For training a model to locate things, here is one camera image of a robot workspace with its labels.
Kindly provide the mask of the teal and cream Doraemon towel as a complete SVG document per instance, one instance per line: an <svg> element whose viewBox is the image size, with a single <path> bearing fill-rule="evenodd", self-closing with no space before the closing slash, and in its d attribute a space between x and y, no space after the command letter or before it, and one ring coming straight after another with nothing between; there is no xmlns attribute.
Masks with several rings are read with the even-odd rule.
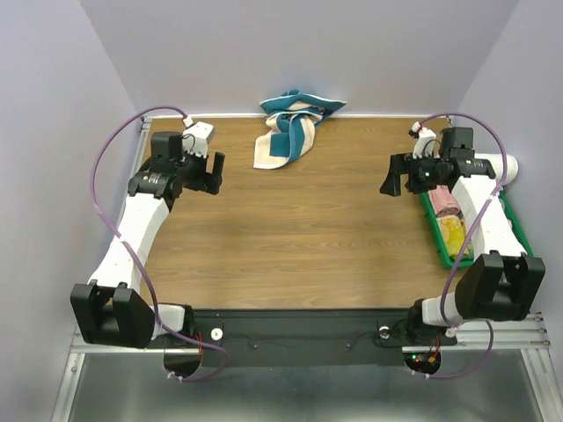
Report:
<svg viewBox="0 0 563 422"><path fill-rule="evenodd" d="M294 163L312 148L317 127L346 104L299 90L261 101L269 130L255 140L253 168L275 170Z"/></svg>

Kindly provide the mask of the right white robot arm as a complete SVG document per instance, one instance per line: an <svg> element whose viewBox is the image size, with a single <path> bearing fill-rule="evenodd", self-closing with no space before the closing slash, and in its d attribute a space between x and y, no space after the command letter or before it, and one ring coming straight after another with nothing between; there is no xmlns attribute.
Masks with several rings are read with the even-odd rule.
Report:
<svg viewBox="0 0 563 422"><path fill-rule="evenodd" d="M464 217L474 260L455 288L415 303L418 314L405 321L407 337L424 343L436 326L523 320L545 276L545 263L525 250L500 199L517 172L516 161L504 150L477 153L469 127L447 127L436 134L416 122L409 135L413 150L391 156L380 192L398 197L403 189L419 194L447 187Z"/></svg>

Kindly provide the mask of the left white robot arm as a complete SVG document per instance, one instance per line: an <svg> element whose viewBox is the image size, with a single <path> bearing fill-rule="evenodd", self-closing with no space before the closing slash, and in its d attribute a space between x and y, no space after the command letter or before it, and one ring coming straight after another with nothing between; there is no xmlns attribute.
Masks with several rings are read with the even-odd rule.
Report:
<svg viewBox="0 0 563 422"><path fill-rule="evenodd" d="M175 200L189 189L216 195L223 178L224 155L215 154L209 169L208 146L214 136L208 123L183 132L155 132L150 156L128 181L121 222L98 268L85 284L76 284L70 303L88 344L145 348L165 335L176 346L195 338L194 314L182 305L148 304L140 295L148 274L145 263L156 234Z"/></svg>

